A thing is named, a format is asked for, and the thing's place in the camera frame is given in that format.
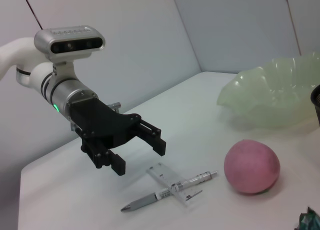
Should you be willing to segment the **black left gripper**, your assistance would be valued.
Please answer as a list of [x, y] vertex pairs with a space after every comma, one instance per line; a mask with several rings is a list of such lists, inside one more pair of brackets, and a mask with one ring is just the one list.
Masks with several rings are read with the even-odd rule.
[[126, 161], [110, 149], [134, 138], [135, 128], [136, 136], [150, 145], [154, 152], [160, 156], [166, 153], [167, 143], [161, 138], [161, 129], [142, 120], [136, 113], [117, 113], [98, 98], [72, 103], [70, 117], [82, 130], [82, 152], [88, 155], [97, 169], [111, 166], [118, 176], [126, 173]]

